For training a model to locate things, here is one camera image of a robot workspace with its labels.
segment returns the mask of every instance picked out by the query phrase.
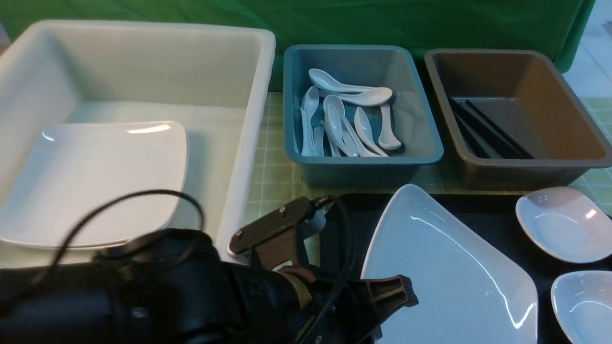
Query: black chopstick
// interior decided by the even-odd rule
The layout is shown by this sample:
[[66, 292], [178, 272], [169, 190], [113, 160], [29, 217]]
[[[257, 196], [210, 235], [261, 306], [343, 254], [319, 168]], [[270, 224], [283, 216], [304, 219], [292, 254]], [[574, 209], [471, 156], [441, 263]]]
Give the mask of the black chopstick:
[[450, 107], [466, 125], [470, 126], [504, 159], [523, 159], [521, 152], [514, 149], [508, 142], [492, 131], [480, 119], [463, 108], [456, 100], [449, 98]]
[[518, 144], [518, 142], [516, 142], [510, 135], [508, 135], [505, 131], [503, 131], [487, 115], [483, 114], [482, 111], [480, 111], [472, 102], [470, 102], [469, 100], [466, 100], [465, 104], [467, 104], [470, 108], [472, 108], [472, 110], [474, 110], [482, 119], [484, 119], [485, 122], [487, 122], [493, 129], [495, 129], [497, 131], [497, 134], [505, 138], [506, 141], [508, 141], [508, 143], [514, 149], [521, 152], [521, 154], [523, 154], [527, 159], [534, 159], [533, 155], [531, 155], [528, 151], [525, 150], [525, 148], [523, 148], [520, 144]]
[[457, 121], [457, 126], [459, 126], [459, 131], [461, 132], [463, 139], [468, 144], [468, 146], [472, 148], [476, 156], [479, 158], [489, 159], [491, 156], [480, 145], [480, 143], [472, 135], [472, 133], [469, 132], [469, 129], [465, 126], [465, 124], [463, 123], [463, 120], [459, 116], [457, 116], [455, 112], [453, 112], [453, 114], [455, 115], [455, 120]]

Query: blue plastic bin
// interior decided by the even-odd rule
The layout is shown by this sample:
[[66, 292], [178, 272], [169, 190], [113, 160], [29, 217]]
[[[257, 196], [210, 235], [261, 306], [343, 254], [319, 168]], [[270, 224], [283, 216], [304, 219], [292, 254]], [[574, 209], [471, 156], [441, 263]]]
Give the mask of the blue plastic bin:
[[[395, 135], [403, 143], [390, 157], [305, 157], [302, 149], [302, 97], [312, 86], [308, 70], [319, 68], [342, 83], [391, 88], [389, 100]], [[435, 163], [443, 148], [412, 56], [385, 45], [295, 45], [285, 51], [283, 131], [285, 152], [300, 166], [310, 187], [372, 188], [408, 183], [422, 165]], [[355, 106], [346, 105], [353, 123]], [[380, 134], [380, 107], [364, 108], [375, 141]], [[323, 120], [323, 98], [312, 124]]]

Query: screw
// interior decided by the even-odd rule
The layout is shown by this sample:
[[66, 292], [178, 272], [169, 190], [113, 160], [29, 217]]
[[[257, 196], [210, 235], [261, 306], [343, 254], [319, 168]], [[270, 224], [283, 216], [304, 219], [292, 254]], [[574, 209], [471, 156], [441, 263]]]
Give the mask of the screw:
[[147, 316], [147, 310], [142, 307], [132, 308], [132, 316], [136, 319], [142, 319]]

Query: spoon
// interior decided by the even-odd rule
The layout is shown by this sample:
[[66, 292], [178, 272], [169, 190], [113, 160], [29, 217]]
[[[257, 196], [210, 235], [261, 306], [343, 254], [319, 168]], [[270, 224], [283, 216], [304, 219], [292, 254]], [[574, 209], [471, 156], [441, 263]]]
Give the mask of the spoon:
[[391, 91], [389, 88], [377, 87], [360, 94], [336, 94], [327, 91], [321, 91], [319, 94], [321, 97], [327, 97], [328, 95], [334, 94], [345, 102], [355, 104], [360, 107], [377, 107], [378, 105], [386, 103], [387, 100], [389, 100], [389, 98], [391, 98], [393, 95], [393, 91]]
[[358, 107], [355, 111], [355, 129], [357, 129], [359, 138], [365, 143], [366, 146], [370, 147], [375, 153], [378, 153], [383, 157], [388, 157], [387, 153], [385, 153], [376, 145], [376, 143], [374, 143], [370, 121], [368, 120], [368, 116], [365, 115], [364, 109], [361, 107]]
[[327, 137], [331, 139], [331, 142], [338, 146], [346, 156], [357, 156], [353, 155], [353, 152], [346, 148], [342, 140], [342, 121], [340, 120], [338, 110], [336, 110], [336, 107], [333, 105], [330, 105], [327, 111], [325, 111], [325, 132], [327, 133]]
[[393, 151], [394, 149], [401, 147], [401, 142], [397, 139], [397, 137], [395, 137], [393, 134], [393, 129], [391, 128], [391, 109], [389, 108], [389, 104], [382, 104], [381, 112], [382, 130], [380, 136], [378, 137], [378, 144], [380, 144], [383, 149]]
[[351, 135], [349, 135], [346, 128], [342, 128], [342, 141], [344, 141], [344, 144], [348, 151], [351, 152], [351, 155], [349, 156], [356, 157], [359, 155], [357, 151], [357, 146], [355, 145], [355, 141], [353, 141], [353, 138], [351, 138]]
[[324, 127], [316, 127], [314, 129], [314, 141], [315, 141], [315, 153], [319, 157], [324, 157], [325, 152], [323, 150], [323, 135], [325, 134]]
[[369, 89], [373, 89], [373, 87], [369, 86], [355, 86], [343, 84], [334, 79], [327, 72], [316, 68], [311, 68], [308, 71], [308, 76], [310, 77], [310, 81], [312, 81], [312, 83], [315, 84], [316, 87], [329, 92], [364, 92]]
[[311, 86], [302, 99], [302, 108], [306, 110], [308, 117], [312, 119], [312, 116], [316, 112], [316, 108], [319, 107], [319, 89], [316, 86]]
[[340, 119], [342, 120], [342, 124], [344, 124], [344, 128], [346, 128], [346, 131], [348, 132], [350, 137], [353, 139], [353, 143], [355, 144], [355, 147], [357, 148], [357, 152], [359, 153], [359, 156], [360, 157], [379, 157], [380, 155], [370, 152], [361, 142], [359, 137], [357, 136], [357, 133], [353, 129], [353, 126], [346, 118], [346, 112], [345, 112], [344, 103], [342, 103], [342, 100], [338, 98], [337, 95], [331, 94], [325, 97], [325, 99], [323, 99], [323, 108], [328, 108], [329, 105], [334, 106], [336, 110], [338, 110], [338, 115], [340, 116]]
[[310, 125], [310, 121], [308, 120], [308, 114], [304, 108], [300, 108], [300, 113], [302, 116], [302, 155], [305, 157], [314, 157], [315, 153], [315, 145], [314, 140], [312, 138], [312, 125]]
[[[320, 122], [321, 125], [323, 126], [323, 129], [325, 129], [325, 122], [321, 121]], [[327, 143], [329, 143], [329, 150], [332, 153], [332, 157], [341, 157], [342, 155], [340, 155], [340, 150], [338, 150], [338, 146], [336, 146], [333, 142], [332, 139], [329, 138], [329, 135], [327, 136]]]

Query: white plastic tub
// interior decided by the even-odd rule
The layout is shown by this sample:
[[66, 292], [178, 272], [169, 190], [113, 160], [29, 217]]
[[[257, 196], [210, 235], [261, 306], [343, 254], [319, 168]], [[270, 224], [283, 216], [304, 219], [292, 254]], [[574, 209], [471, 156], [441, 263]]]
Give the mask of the white plastic tub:
[[[260, 29], [120, 21], [31, 26], [0, 56], [0, 202], [37, 135], [51, 125], [177, 121], [189, 140], [184, 190], [202, 202], [206, 232], [226, 259], [242, 225], [274, 48], [274, 35]], [[179, 203], [170, 226], [195, 228], [188, 203]], [[47, 264], [50, 256], [0, 244], [0, 267]]]

